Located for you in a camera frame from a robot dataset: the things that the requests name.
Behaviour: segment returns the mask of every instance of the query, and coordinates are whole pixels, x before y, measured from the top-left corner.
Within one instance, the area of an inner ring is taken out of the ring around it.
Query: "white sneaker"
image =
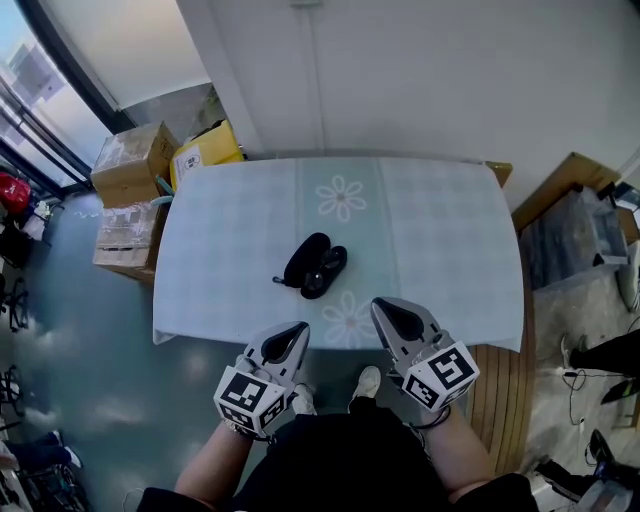
[[[306,384],[298,384],[293,390],[296,396],[291,402],[293,412],[298,414],[312,414],[316,416],[316,408],[313,406],[313,393]]]
[[[352,400],[357,396],[375,397],[381,381],[380,370],[376,366],[367,366],[358,378],[358,387],[353,392]]]
[[[71,464],[73,464],[74,466],[76,466],[78,468],[81,468],[82,467],[82,462],[80,462],[80,459],[75,454],[75,452],[71,448],[69,448],[68,446],[65,446],[64,449],[69,452],[69,455],[71,455]]]
[[[629,248],[629,264],[621,265],[616,272],[620,297],[630,312],[640,309],[640,296],[638,294],[638,278],[640,266],[640,241],[632,243]]]

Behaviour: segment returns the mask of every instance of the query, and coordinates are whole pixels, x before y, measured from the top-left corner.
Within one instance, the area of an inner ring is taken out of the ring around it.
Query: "person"
[[[495,478],[489,455],[455,407],[424,430],[429,454],[389,409],[376,405],[380,371],[367,367],[349,414],[318,416],[296,386],[295,419],[236,488],[252,441],[221,423],[182,471],[173,492],[144,491],[138,511],[263,510],[537,511],[529,481]],[[432,423],[438,415],[423,414]]]
[[[587,349],[586,336],[578,339],[575,347],[567,334],[560,341],[564,367],[571,369],[602,370],[628,377],[640,377],[640,331],[632,331]]]
[[[57,430],[48,432],[31,443],[0,442],[0,469],[35,473],[55,464],[82,467],[75,452],[63,445],[62,436]]]

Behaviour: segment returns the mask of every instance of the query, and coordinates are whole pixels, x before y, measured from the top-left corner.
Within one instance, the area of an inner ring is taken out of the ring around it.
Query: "bicycle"
[[[31,506],[38,511],[89,512],[87,495],[71,469],[56,464],[35,473],[18,473]]]

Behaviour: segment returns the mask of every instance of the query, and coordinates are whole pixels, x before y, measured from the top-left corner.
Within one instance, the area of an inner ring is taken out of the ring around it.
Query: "white tablecloth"
[[[315,231],[349,262],[306,301],[274,284]],[[516,234],[483,165],[396,158],[265,160],[186,175],[165,226],[154,289],[154,340],[247,343],[269,326],[308,321],[311,346],[381,347],[375,296],[427,307],[467,345],[520,349]]]

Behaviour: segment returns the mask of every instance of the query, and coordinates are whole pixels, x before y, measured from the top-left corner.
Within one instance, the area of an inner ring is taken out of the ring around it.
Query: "forearm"
[[[489,454],[457,407],[452,405],[451,416],[425,432],[431,462],[452,502],[493,480]]]
[[[233,497],[252,444],[221,422],[182,471],[175,491],[214,509],[220,507]]]

